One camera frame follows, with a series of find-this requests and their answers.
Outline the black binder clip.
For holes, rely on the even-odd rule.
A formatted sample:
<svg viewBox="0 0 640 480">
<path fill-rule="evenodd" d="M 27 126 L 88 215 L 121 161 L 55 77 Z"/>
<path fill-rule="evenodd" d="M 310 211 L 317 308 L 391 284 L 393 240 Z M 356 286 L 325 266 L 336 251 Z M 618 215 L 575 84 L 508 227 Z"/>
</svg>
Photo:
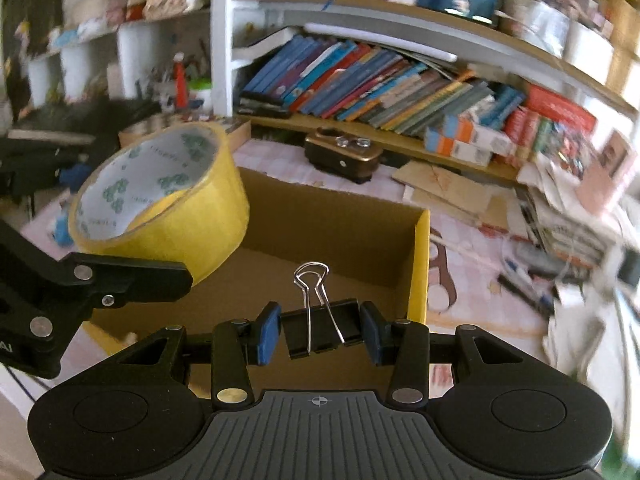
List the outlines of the black binder clip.
<svg viewBox="0 0 640 480">
<path fill-rule="evenodd" d="M 294 271 L 293 282 L 302 292 L 303 307 L 280 316 L 292 360 L 362 341 L 360 303 L 357 299 L 331 301 L 326 291 L 329 274 L 330 268 L 318 261 L 303 263 Z"/>
</svg>

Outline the row of leaning books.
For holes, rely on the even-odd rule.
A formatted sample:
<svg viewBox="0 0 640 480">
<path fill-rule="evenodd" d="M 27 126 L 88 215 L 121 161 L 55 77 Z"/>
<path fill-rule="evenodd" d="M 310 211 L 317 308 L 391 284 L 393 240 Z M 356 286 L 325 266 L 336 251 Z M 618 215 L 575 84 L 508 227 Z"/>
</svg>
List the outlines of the row of leaning books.
<svg viewBox="0 0 640 480">
<path fill-rule="evenodd" d="M 593 114 L 536 84 L 490 80 L 477 67 L 460 70 L 400 47 L 303 32 L 268 54 L 236 108 L 365 125 L 423 145 L 427 127 L 458 116 L 505 133 L 515 154 L 493 159 L 513 167 L 538 155 L 580 165 L 596 125 Z"/>
</svg>

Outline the white bookshelf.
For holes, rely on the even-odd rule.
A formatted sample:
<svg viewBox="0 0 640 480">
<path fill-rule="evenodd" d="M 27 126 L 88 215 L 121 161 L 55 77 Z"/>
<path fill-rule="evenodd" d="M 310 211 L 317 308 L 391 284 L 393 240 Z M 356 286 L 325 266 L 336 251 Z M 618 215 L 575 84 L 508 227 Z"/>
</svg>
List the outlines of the white bookshelf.
<svg viewBox="0 0 640 480">
<path fill-rule="evenodd" d="M 52 99 L 133 100 L 167 91 L 174 55 L 183 52 L 186 64 L 212 81 L 216 115 L 292 132 L 360 133 L 389 152 L 514 180 L 504 162 L 458 162 L 365 125 L 239 112 L 247 81 L 296 32 L 400 47 L 460 70 L 477 67 L 490 80 L 536 84 L 593 114 L 594 140 L 617 126 L 639 127 L 639 97 L 629 91 L 639 66 L 616 38 L 570 22 L 556 53 L 539 29 L 513 37 L 405 0 L 1 0 L 1 67 L 15 115 L 28 116 Z"/>
</svg>

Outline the orange white boxes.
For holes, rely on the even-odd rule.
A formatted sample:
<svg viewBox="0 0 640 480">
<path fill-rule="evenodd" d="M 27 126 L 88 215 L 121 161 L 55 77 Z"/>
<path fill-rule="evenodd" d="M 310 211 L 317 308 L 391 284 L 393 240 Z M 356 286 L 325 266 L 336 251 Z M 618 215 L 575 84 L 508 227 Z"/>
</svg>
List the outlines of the orange white boxes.
<svg viewBox="0 0 640 480">
<path fill-rule="evenodd" d="M 486 168 L 495 156 L 515 154 L 515 143 L 503 132 L 458 116 L 446 116 L 438 127 L 427 127 L 424 148 L 432 154 Z"/>
</svg>

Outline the yellow tape roll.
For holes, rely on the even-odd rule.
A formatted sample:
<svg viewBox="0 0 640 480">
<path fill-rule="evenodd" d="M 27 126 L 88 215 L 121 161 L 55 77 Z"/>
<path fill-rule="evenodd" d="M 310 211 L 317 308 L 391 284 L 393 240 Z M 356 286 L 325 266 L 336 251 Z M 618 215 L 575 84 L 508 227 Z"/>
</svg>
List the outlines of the yellow tape roll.
<svg viewBox="0 0 640 480">
<path fill-rule="evenodd" d="M 87 254 L 180 262 L 199 283 L 240 247 L 250 204 L 228 134 L 185 122 L 149 134 L 85 180 L 68 230 Z"/>
</svg>

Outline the green lid white jar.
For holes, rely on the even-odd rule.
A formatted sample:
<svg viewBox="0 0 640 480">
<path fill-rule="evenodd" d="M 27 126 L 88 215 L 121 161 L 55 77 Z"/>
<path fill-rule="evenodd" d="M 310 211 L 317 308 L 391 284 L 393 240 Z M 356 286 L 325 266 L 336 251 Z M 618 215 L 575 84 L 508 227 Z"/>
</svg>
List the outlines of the green lid white jar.
<svg viewBox="0 0 640 480">
<path fill-rule="evenodd" d="M 192 79 L 188 83 L 189 103 L 192 110 L 210 114 L 213 111 L 212 81 L 207 78 Z"/>
</svg>

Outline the yellow cardboard box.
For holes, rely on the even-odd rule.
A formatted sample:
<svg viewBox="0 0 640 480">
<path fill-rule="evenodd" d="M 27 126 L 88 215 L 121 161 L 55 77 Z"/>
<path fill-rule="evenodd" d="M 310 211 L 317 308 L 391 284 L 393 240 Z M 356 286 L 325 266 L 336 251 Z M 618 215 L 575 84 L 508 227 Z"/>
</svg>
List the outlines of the yellow cardboard box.
<svg viewBox="0 0 640 480">
<path fill-rule="evenodd" d="M 224 264 L 173 304 L 99 310 L 93 324 L 113 338 L 140 339 L 174 324 L 192 335 L 224 322 L 246 330 L 275 302 L 282 330 L 266 339 L 272 361 L 252 368 L 246 386 L 211 388 L 213 399 L 235 406 L 267 389 L 386 393 L 393 371 L 378 364 L 378 336 L 362 314 L 376 307 L 393 322 L 426 303 L 426 213 L 252 170 L 242 180 L 248 227 Z"/>
</svg>

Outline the pile of papers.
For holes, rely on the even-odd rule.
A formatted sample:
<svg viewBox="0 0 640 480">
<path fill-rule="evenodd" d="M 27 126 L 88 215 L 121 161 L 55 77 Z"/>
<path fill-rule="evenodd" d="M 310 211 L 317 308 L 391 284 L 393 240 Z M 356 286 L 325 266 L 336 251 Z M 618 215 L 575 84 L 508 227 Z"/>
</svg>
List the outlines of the pile of papers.
<svg viewBox="0 0 640 480">
<path fill-rule="evenodd" d="M 508 292 L 498 283 L 498 271 L 507 256 L 524 259 L 514 247 L 518 234 L 514 229 L 495 231 L 462 210 L 437 203 L 418 184 L 438 172 L 435 166 L 408 162 L 394 174 L 408 186 L 409 202 L 430 211 L 431 226 L 442 246 L 439 255 L 448 263 L 446 270 L 431 270 L 428 322 L 474 323 L 501 336 L 536 341 L 554 366 L 601 390 L 638 379 L 639 360 L 624 341 L 631 332 L 629 316 L 605 297 L 546 315 Z M 639 232 L 620 210 L 602 218 L 585 211 L 575 196 L 574 178 L 555 166 L 537 160 L 526 165 L 518 178 L 529 186 L 530 232 L 550 255 L 577 262 L 581 247 L 638 247 Z"/>
</svg>

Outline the red tassel ornament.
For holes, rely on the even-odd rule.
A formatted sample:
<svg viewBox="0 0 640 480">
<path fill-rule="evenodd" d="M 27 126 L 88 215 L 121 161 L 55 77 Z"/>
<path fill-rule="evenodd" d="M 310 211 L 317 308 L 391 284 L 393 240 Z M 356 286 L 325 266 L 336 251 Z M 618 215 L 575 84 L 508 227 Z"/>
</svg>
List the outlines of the red tassel ornament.
<svg viewBox="0 0 640 480">
<path fill-rule="evenodd" d="M 175 78 L 175 107 L 177 110 L 186 110 L 189 107 L 189 89 L 186 82 L 186 71 L 184 70 L 184 53 L 177 52 L 174 55 L 174 78 Z"/>
</svg>

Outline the brown wooden case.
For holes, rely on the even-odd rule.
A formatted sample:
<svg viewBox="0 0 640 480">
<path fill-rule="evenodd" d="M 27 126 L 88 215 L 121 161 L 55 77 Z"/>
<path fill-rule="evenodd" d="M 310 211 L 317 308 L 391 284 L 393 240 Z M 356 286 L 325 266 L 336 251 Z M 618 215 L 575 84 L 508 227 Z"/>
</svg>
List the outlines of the brown wooden case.
<svg viewBox="0 0 640 480">
<path fill-rule="evenodd" d="M 306 135 L 304 153 L 314 168 L 363 184 L 378 170 L 384 150 L 365 136 L 318 128 Z"/>
</svg>

